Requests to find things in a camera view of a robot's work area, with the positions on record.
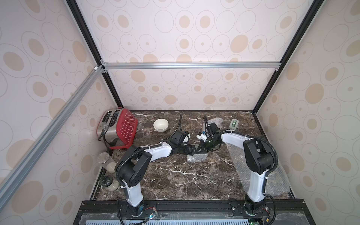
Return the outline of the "plain cream bowl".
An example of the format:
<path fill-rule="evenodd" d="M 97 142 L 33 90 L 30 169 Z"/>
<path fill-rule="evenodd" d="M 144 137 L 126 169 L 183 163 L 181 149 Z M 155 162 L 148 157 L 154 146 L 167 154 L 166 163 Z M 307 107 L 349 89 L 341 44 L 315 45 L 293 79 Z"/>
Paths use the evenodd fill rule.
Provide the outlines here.
<path fill-rule="evenodd" d="M 157 119 L 153 123 L 153 127 L 157 132 L 165 132 L 169 127 L 169 122 L 166 119 Z"/>

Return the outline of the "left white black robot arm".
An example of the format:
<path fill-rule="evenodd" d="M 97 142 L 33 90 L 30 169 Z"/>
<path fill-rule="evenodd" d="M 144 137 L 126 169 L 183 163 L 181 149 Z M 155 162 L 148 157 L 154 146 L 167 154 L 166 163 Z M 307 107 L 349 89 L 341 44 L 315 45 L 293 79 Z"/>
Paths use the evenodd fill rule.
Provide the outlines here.
<path fill-rule="evenodd" d="M 155 145 L 131 145 L 115 167 L 116 179 L 125 188 L 125 197 L 128 205 L 136 208 L 142 204 L 140 182 L 143 179 L 149 164 L 160 158 L 172 154 L 194 155 L 194 144 L 174 144 L 160 142 Z"/>

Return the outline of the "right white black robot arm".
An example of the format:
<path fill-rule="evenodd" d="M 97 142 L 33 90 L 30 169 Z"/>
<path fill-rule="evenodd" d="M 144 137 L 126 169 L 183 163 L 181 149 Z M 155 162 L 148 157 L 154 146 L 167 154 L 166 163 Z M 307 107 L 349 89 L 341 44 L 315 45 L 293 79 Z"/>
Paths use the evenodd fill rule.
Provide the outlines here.
<path fill-rule="evenodd" d="M 200 140 L 199 149 L 202 152 L 213 152 L 223 143 L 244 150 L 246 164 L 251 171 L 247 201 L 255 204 L 264 200 L 268 176 L 278 165 L 277 153 L 267 140 L 231 130 L 216 132 L 212 135 L 200 132 L 196 137 Z"/>

